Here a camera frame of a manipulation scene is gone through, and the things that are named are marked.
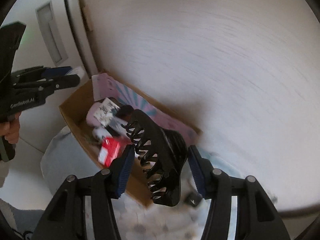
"cardboard box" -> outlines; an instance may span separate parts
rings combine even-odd
[[[178,115],[170,109],[166,108],[159,102],[150,98],[149,96],[139,91],[138,89],[132,87],[131,85],[125,85],[134,90],[143,98],[145,98],[150,104],[158,108],[160,111],[179,120]],[[89,80],[86,84],[84,84],[82,87],[76,90],[65,102],[63,102],[59,108],[64,120],[66,121],[67,125],[69,126],[70,130],[72,131],[73,135],[75,136],[79,144],[88,154],[88,156],[92,159],[92,161],[98,167],[103,169],[103,165],[98,162],[98,152],[94,150],[94,147],[92,147],[86,140],[86,135],[92,134],[92,128],[86,124],[85,118],[87,112],[89,111],[93,103],[94,100],[92,91],[92,81]],[[190,124],[189,126],[193,128],[193,130],[196,133],[200,133],[199,129],[192,127]],[[136,199],[145,207],[148,207],[153,202],[150,199],[151,193],[148,190],[147,180],[142,170],[143,168],[140,166],[140,162],[137,159],[135,159],[135,163],[132,167],[132,172],[127,183],[126,193],[134,199]]]

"white door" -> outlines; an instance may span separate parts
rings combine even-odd
[[[39,27],[36,11],[45,5],[51,7],[51,13],[54,15],[55,35],[60,37],[64,48],[64,55],[58,63],[55,63],[57,61],[54,62],[52,52],[48,51]],[[20,47],[16,51],[12,71],[37,65],[47,67],[82,66],[83,68],[72,36],[64,0],[17,0],[2,25],[15,21],[23,22],[27,25],[27,28]],[[87,80],[88,77],[85,75],[80,85]],[[65,126],[58,106],[75,89],[58,90],[47,98],[45,105],[24,111],[20,118],[20,137],[31,146],[44,152],[52,137]]]

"red package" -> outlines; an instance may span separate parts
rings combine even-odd
[[[122,152],[128,143],[131,142],[127,139],[105,137],[102,142],[98,161],[107,168],[110,167],[115,158],[121,157]]]

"human hand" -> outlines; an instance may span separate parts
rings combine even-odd
[[[0,123],[0,136],[4,135],[4,138],[10,143],[15,144],[19,140],[20,113],[15,114],[15,119],[11,122]]]

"metal screw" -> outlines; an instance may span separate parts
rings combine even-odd
[[[221,173],[222,173],[222,171],[219,170],[219,169],[214,169],[213,170],[213,174],[215,174],[215,175],[220,175]]]
[[[76,177],[75,177],[74,175],[69,175],[69,176],[67,177],[67,181],[68,181],[68,182],[73,182],[75,179],[76,179]]]
[[[102,175],[108,175],[110,173],[110,170],[109,169],[103,169],[102,171],[101,171],[101,174]]]
[[[248,180],[249,182],[255,182],[255,181],[256,181],[256,178],[255,178],[254,176],[248,176],[248,177],[247,177],[247,180]]]

